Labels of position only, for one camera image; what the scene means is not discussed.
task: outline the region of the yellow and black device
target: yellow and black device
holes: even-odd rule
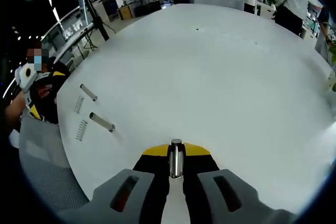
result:
[[[15,80],[24,93],[30,114],[38,120],[50,123],[58,123],[54,100],[66,79],[66,75],[58,71],[37,72],[33,63],[27,63],[15,71]],[[42,87],[48,87],[48,95],[43,98],[38,91]]]
[[[166,198],[169,193],[169,177],[183,178],[183,193],[191,215],[191,223],[207,223],[210,208],[199,173],[219,170],[210,152],[205,148],[173,139],[164,144],[147,149],[133,170],[154,174],[153,182],[143,204],[143,216],[151,216],[152,223],[160,223]]]

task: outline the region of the black cable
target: black cable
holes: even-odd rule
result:
[[[114,34],[117,34],[117,32],[114,29],[112,29],[108,24],[106,24],[104,22],[103,22],[103,24],[106,25],[108,28],[110,28],[112,31],[114,31]]]

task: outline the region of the metal cylinder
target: metal cylinder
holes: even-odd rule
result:
[[[84,91],[84,93],[85,94],[87,94],[94,102],[98,99],[98,97],[95,95],[95,94],[93,94],[84,84],[81,84],[80,86],[79,86],[83,91]]]
[[[109,132],[113,132],[116,129],[114,124],[109,123],[108,121],[104,120],[103,118],[94,114],[93,112],[90,113],[89,117],[94,122],[98,123],[99,125],[103,126],[106,129],[108,129]]]
[[[183,172],[182,141],[173,139],[169,153],[169,168],[172,178],[180,178]]]

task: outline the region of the metal spring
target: metal spring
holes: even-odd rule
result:
[[[83,101],[84,101],[84,97],[80,95],[77,99],[76,106],[75,106],[75,112],[77,114],[79,114],[79,111],[82,108]]]
[[[83,140],[84,133],[85,133],[85,130],[86,130],[87,125],[88,125],[88,122],[85,121],[85,120],[82,120],[82,121],[80,122],[78,131],[77,131],[77,135],[76,135],[76,139],[77,139],[77,140],[79,140],[79,141],[82,141],[82,140]]]

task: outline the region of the metal rod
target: metal rod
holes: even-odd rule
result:
[[[170,176],[172,178],[180,178],[183,172],[183,152],[181,149],[182,141],[173,139],[171,151],[169,153]]]
[[[84,84],[81,84],[80,86],[79,86],[83,91],[84,91],[84,93],[85,94],[87,94],[94,102],[98,99],[98,97],[95,95],[95,94],[93,94]]]
[[[109,132],[113,132],[116,129],[114,124],[109,123],[108,121],[104,120],[103,118],[94,114],[93,112],[90,113],[89,117],[91,120],[103,126],[105,129],[108,129]]]

